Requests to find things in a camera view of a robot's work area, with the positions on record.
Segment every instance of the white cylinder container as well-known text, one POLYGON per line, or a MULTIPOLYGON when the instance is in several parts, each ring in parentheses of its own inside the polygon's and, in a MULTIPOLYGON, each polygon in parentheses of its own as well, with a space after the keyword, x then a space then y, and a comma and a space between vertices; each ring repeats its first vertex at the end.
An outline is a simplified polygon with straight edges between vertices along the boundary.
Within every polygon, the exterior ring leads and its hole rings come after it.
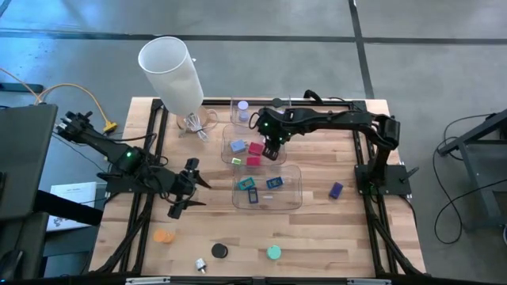
POLYGON ((138 60, 169 112, 187 116, 202 105, 203 90, 183 41, 172 36, 152 40, 141 49, 138 60))

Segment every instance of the yellow cable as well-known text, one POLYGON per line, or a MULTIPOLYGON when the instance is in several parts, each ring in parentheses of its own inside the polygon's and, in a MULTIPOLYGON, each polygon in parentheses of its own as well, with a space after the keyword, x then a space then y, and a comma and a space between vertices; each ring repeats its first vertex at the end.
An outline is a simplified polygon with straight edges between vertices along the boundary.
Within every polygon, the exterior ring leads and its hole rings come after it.
POLYGON ((30 91, 30 93, 35 96, 35 105, 38 105, 39 103, 42 103, 44 102, 44 96, 47 96, 53 89, 56 89, 58 87, 62 87, 62 86, 70 86, 70 87, 75 87, 75 88, 78 88, 80 89, 81 91, 83 91, 84 93, 90 95, 90 97, 92 97, 93 101, 95 102, 95 104, 97 105, 98 107, 98 110, 101 112, 102 114, 102 117, 104 118, 104 121, 105 121, 105 127, 104 127, 104 132, 110 132, 110 131, 114 131, 116 129, 116 127, 118 126, 116 123, 113 123, 111 122, 110 120, 108 120, 108 118, 105 116, 105 113, 104 111, 102 110, 102 107, 100 105, 100 103, 98 102, 97 98, 95 98, 95 96, 90 92, 88 91, 87 89, 85 89, 84 87, 80 86, 80 85, 77 85, 77 84, 73 84, 73 83, 62 83, 62 84, 57 84, 57 85, 54 85, 52 87, 49 87, 48 89, 44 90, 41 94, 37 95, 35 92, 33 92, 33 90, 28 86, 26 85, 26 83, 24 83, 20 78, 17 78, 16 76, 14 76, 13 74, 11 74, 9 71, 3 69, 0 67, 0 71, 3 71, 5 72, 7 75, 9 75, 10 77, 14 78, 16 81, 20 82, 28 91, 30 91))

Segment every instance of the white paper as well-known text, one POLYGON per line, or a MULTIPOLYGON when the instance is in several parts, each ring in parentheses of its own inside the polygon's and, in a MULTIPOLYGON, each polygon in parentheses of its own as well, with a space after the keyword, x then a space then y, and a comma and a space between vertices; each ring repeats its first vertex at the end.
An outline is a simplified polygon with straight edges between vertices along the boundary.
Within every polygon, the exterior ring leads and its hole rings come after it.
MULTIPOLYGON (((53 185, 51 186, 50 193, 76 203, 82 203, 94 201, 96 191, 97 191, 97 182, 89 182, 78 184, 53 185)), ((94 204, 95 202, 88 202, 84 203, 83 205, 94 207, 94 204)), ((57 230, 70 230, 86 226, 90 225, 72 221, 66 218, 49 216, 48 227, 46 228, 46 231, 50 232, 57 230)))

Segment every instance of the teal bottle cap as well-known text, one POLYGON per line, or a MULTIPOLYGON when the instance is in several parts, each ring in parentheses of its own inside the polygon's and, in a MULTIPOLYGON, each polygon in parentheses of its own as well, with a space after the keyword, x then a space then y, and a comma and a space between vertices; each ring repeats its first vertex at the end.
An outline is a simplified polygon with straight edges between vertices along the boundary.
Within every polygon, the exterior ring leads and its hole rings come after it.
POLYGON ((266 255, 270 260, 277 260, 282 256, 282 250, 280 249, 280 246, 274 245, 268 248, 266 255))

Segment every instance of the red block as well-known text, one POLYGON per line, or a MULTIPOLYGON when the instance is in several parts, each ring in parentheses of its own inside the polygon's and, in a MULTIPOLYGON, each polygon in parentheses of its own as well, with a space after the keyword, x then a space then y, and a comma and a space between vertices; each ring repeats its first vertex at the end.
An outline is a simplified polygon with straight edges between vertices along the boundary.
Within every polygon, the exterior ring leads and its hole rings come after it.
POLYGON ((248 153, 253 155, 261 155, 263 150, 263 145, 252 142, 248 148, 248 153))
POLYGON ((249 166, 259 166, 261 164, 261 158, 259 157, 246 158, 246 164, 249 166))

